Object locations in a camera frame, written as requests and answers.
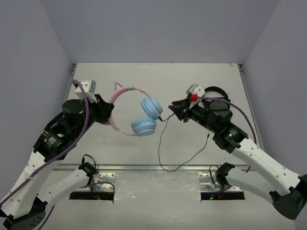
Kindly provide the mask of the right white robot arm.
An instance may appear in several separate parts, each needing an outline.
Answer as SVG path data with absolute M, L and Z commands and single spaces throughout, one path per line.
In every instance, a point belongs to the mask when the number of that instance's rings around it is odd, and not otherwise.
M 233 103 L 193 94 L 169 105 L 176 117 L 184 123 L 193 120 L 213 132 L 215 144 L 241 159 L 255 170 L 243 172 L 224 163 L 216 173 L 222 187 L 237 186 L 267 200 L 284 217 L 295 220 L 307 203 L 307 176 L 299 175 L 277 162 L 263 151 L 246 132 L 231 122 Z

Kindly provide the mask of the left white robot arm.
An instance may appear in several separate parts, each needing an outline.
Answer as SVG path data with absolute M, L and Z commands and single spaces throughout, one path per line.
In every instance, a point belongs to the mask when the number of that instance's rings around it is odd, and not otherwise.
M 99 94 L 95 101 L 70 99 L 45 127 L 34 145 L 23 173 L 0 202 L 0 215 L 8 230 L 33 230 L 45 224 L 56 203 L 79 188 L 96 190 L 104 183 L 98 169 L 86 161 L 61 181 L 42 189 L 50 173 L 65 159 L 95 122 L 106 122 L 114 105 Z

